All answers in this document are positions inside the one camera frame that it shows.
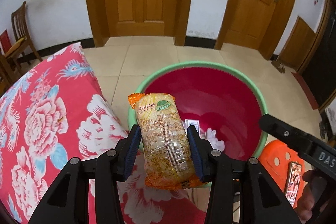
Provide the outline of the person right hand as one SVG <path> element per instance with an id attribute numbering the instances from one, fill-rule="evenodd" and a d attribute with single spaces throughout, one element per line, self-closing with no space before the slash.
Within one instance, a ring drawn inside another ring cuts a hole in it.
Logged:
<path id="1" fill-rule="evenodd" d="M 302 179 L 307 182 L 307 184 L 303 189 L 302 196 L 297 201 L 297 207 L 294 209 L 301 223 L 306 223 L 313 215 L 312 208 L 314 207 L 315 199 L 311 191 L 313 189 L 311 182 L 314 177 L 314 170 L 309 170 L 302 176 Z"/>

